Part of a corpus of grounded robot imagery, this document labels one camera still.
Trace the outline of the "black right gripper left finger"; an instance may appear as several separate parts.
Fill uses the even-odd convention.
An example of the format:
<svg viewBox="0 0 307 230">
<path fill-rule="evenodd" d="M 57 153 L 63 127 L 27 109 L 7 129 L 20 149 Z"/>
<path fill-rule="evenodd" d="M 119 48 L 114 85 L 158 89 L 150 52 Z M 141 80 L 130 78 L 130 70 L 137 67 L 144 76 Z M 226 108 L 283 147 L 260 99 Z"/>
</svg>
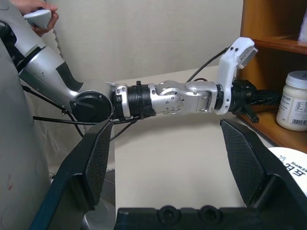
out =
<svg viewBox="0 0 307 230">
<path fill-rule="evenodd" d="M 37 212 L 32 230 L 79 230 L 83 217 L 99 204 L 113 123 L 91 127 L 59 167 Z"/>
</svg>

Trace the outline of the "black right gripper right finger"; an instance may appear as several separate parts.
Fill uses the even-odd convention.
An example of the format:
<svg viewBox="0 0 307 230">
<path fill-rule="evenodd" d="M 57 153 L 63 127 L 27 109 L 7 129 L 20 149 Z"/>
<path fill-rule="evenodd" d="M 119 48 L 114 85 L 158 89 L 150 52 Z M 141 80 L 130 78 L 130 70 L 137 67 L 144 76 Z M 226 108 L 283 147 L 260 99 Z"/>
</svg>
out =
<svg viewBox="0 0 307 230">
<path fill-rule="evenodd" d="M 307 197 L 282 162 L 257 134 L 222 119 L 227 157 L 251 217 L 240 218 L 243 230 L 305 230 Z"/>
</svg>

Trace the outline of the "bare person hand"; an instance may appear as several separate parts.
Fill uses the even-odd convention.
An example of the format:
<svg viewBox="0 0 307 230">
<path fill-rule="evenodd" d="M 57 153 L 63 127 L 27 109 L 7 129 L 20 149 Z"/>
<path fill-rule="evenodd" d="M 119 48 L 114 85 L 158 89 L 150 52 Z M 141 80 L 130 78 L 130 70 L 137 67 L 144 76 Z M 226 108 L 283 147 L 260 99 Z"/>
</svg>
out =
<svg viewBox="0 0 307 230">
<path fill-rule="evenodd" d="M 20 11 L 22 15 L 28 14 L 31 12 L 37 11 L 39 8 L 51 10 L 52 17 L 51 20 L 48 23 L 47 29 L 32 26 L 32 30 L 39 36 L 43 36 L 44 34 L 48 33 L 50 30 L 52 30 L 59 19 L 59 15 L 56 13 L 57 6 L 46 3 L 43 0 L 11 0 L 11 3 L 17 7 L 17 9 Z"/>
</svg>

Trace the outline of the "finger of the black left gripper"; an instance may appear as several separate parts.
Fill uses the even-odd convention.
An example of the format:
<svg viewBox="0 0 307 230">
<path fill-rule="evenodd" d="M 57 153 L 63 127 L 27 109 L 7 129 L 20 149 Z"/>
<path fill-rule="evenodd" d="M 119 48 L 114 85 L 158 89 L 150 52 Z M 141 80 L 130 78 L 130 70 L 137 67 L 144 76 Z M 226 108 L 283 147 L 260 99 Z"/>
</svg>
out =
<svg viewBox="0 0 307 230">
<path fill-rule="evenodd" d="M 257 98 L 278 98 L 280 94 L 272 90 L 257 90 Z"/>
<path fill-rule="evenodd" d="M 265 106 L 271 106 L 276 105 L 280 102 L 280 97 L 266 97 L 266 98 L 255 98 L 254 105 L 265 105 Z"/>
</svg>

